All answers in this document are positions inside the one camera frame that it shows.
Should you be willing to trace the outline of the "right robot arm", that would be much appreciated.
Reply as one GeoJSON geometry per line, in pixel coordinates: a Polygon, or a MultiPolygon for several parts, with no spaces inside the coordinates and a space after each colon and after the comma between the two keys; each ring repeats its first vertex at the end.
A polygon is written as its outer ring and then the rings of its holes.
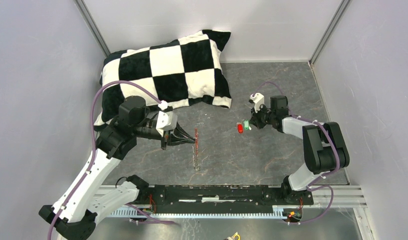
{"type": "Polygon", "coordinates": [[[250,123],[257,129],[271,125],[278,132],[295,136],[303,141],[304,163],[293,174],[285,177],[280,196],[287,204],[295,203],[302,191],[350,163],[349,152],[336,122],[319,122],[304,119],[290,113],[288,99],[284,95],[270,98],[270,106],[264,104],[261,93],[250,95],[250,123]]]}

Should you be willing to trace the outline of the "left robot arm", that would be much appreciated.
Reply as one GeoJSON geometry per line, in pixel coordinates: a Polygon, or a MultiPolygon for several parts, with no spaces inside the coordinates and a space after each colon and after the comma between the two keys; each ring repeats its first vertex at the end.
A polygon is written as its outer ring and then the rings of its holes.
{"type": "Polygon", "coordinates": [[[179,125],[172,108],[159,111],[151,118],[149,113],[144,98],[126,98],[110,124],[93,135],[91,156],[69,189],[54,204],[40,209],[39,215],[64,239],[85,240],[100,221],[118,208],[148,200],[149,184],[136,175],[94,199],[103,181],[136,146],[139,138],[158,140],[162,149],[196,143],[196,138],[179,125]]]}

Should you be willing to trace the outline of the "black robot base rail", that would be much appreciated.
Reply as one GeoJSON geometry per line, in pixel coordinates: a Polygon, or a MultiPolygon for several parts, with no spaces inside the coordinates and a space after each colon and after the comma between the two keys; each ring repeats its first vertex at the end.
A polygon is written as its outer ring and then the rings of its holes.
{"type": "Polygon", "coordinates": [[[138,186],[135,205],[156,214],[268,214],[273,207],[311,206],[313,195],[294,191],[287,183],[270,185],[150,185],[137,175],[126,177],[138,186]]]}

